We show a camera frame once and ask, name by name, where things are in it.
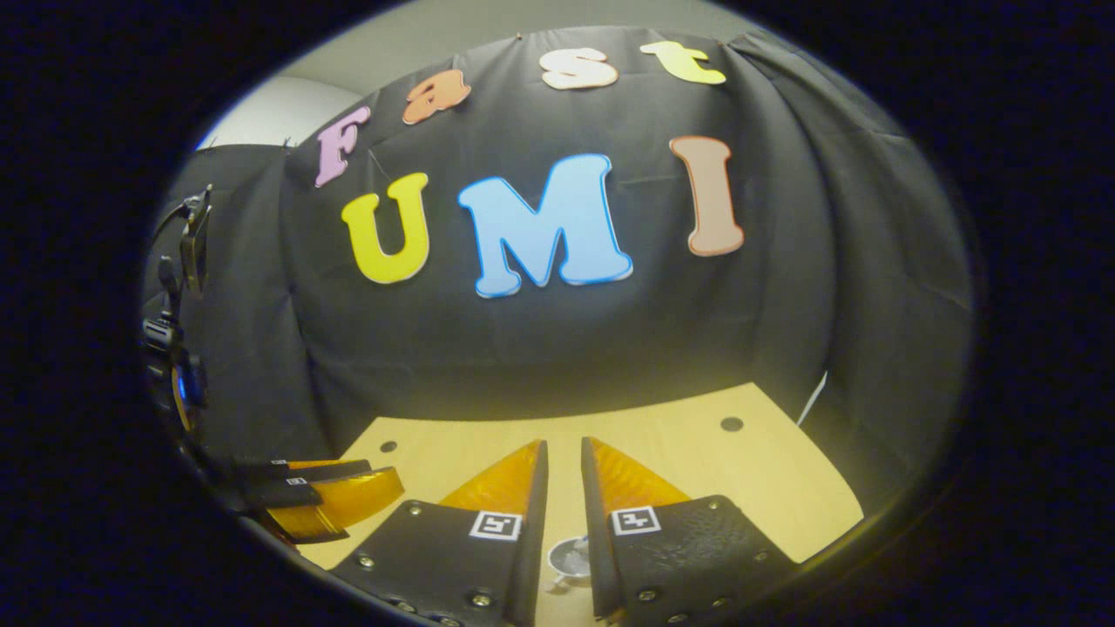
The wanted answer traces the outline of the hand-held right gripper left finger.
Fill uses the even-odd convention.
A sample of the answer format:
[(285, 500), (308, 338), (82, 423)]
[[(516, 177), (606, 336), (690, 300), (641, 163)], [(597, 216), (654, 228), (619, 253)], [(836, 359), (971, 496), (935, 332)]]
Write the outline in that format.
[(532, 441), (442, 502), (403, 502), (332, 575), (421, 626), (533, 626), (547, 481)]

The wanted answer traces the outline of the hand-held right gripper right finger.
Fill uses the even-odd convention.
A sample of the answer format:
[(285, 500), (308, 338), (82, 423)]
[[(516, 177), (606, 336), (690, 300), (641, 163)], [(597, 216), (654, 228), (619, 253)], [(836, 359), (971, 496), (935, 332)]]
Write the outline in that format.
[(729, 626), (797, 565), (729, 496), (687, 496), (605, 442), (581, 441), (593, 611), (610, 626)]

